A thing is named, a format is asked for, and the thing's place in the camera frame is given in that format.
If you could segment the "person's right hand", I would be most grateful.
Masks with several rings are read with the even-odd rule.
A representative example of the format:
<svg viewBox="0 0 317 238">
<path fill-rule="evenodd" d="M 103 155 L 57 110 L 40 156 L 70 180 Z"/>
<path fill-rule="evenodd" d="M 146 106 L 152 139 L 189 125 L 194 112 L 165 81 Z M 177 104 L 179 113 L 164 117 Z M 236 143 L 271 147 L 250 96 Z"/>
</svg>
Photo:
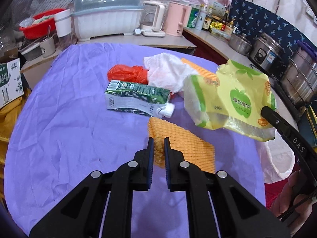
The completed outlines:
<svg viewBox="0 0 317 238">
<path fill-rule="evenodd" d="M 273 213 L 275 217 L 280 216 L 282 213 L 286 212 L 288 208 L 293 205 L 293 203 L 298 203 L 303 199 L 306 199 L 306 195 L 297 195 L 294 198 L 294 190 L 293 188 L 299 183 L 299 177 L 303 175 L 303 171 L 297 170 L 292 173 L 287 183 L 284 185 L 281 193 L 277 196 L 275 201 L 271 204 L 270 211 Z M 296 212 L 299 214 L 294 222 L 289 226 L 291 237 L 295 235 L 295 233 L 300 230 L 300 228 L 304 225 L 308 217 L 313 211 L 313 205 L 316 203 L 316 199 L 310 198 L 302 205 L 296 208 Z"/>
</svg>

